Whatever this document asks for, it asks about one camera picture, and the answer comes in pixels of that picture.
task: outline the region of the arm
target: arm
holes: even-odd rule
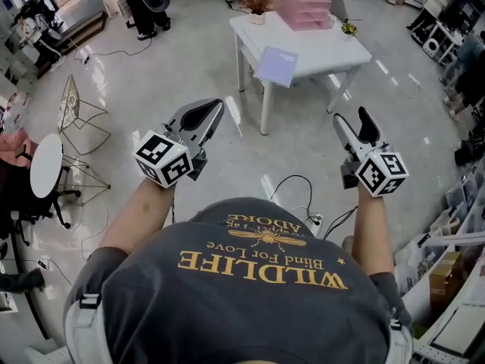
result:
[[[394,274],[384,201],[382,197],[373,198],[360,183],[352,256],[369,276]]]
[[[111,246],[130,254],[163,228],[175,186],[164,189],[145,178],[111,223],[99,247]]]

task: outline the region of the black chair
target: black chair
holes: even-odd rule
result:
[[[0,221],[5,223],[7,231],[12,234],[20,234],[23,243],[28,246],[29,242],[23,235],[22,221],[35,224],[41,217],[51,218],[52,206],[54,206],[61,224],[67,229],[70,228],[70,224],[64,222],[62,218],[58,198],[68,194],[79,197],[81,192],[79,190],[58,190],[63,171],[69,170],[69,167],[63,167],[53,191],[45,198],[38,198],[30,186],[30,169],[11,165],[0,159],[0,217],[2,218]],[[11,218],[12,212],[18,212],[15,220]]]

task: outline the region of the pink tray stack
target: pink tray stack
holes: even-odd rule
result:
[[[332,0],[274,0],[274,10],[293,31],[328,30]]]

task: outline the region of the bee graphic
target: bee graphic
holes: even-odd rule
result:
[[[285,252],[283,248],[281,248],[280,243],[284,244],[291,244],[293,246],[305,246],[306,242],[303,240],[293,239],[292,237],[281,237],[280,234],[275,234],[271,231],[263,230],[263,231],[256,231],[256,233],[252,232],[245,232],[245,231],[229,231],[230,234],[233,236],[239,237],[247,237],[249,239],[258,239],[256,244],[252,244],[251,246],[257,246],[260,241],[263,243],[273,244],[276,243],[278,247]]]

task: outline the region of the black shoe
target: black shoe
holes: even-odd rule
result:
[[[157,32],[156,31],[152,31],[150,34],[140,33],[137,36],[137,39],[138,40],[147,40],[149,38],[155,38],[156,36],[157,36]]]

